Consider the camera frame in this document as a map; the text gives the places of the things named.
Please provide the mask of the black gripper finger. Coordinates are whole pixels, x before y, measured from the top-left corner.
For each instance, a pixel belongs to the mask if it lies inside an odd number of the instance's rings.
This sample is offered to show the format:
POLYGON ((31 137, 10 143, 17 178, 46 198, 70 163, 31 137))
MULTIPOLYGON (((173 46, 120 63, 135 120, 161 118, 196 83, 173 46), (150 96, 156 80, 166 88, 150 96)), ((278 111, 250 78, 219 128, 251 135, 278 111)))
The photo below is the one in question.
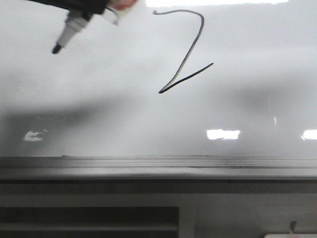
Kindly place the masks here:
POLYGON ((93 14, 102 14, 109 4, 108 0, 31 0, 67 10, 78 10, 93 14))

